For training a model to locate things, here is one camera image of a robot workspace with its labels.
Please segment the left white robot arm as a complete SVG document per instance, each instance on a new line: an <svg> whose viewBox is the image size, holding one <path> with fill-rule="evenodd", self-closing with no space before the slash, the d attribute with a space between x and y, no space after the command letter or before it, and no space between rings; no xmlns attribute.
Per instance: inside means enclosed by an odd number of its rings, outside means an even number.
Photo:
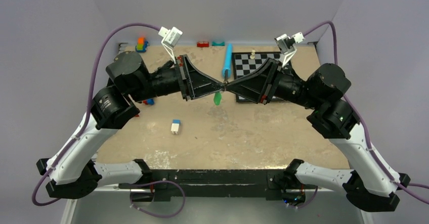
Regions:
<svg viewBox="0 0 429 224"><path fill-rule="evenodd" d="M178 92L185 100L194 100L225 88L222 82L196 69L186 55L149 72L139 53L123 52L106 72L107 86L92 98L89 112L69 142L54 157L37 162L40 173L50 178L46 191L51 198L79 199L112 184L147 187L153 177L144 160L100 164L93 155L140 113L138 103Z"/></svg>

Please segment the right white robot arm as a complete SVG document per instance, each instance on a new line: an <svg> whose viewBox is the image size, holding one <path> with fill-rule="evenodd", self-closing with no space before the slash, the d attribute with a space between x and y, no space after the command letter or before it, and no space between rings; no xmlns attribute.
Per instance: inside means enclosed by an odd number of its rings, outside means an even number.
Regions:
<svg viewBox="0 0 429 224"><path fill-rule="evenodd" d="M366 139L362 119L344 97L350 86L335 64L323 64L303 80L291 63L282 66L267 59L256 71L228 83L226 90L256 104L279 98L312 110L308 122L352 165L349 170L334 170L294 159L284 176L275 179L278 186L318 186L344 195L363 211L393 212L400 202L396 191L408 186L410 177L389 168Z"/></svg>

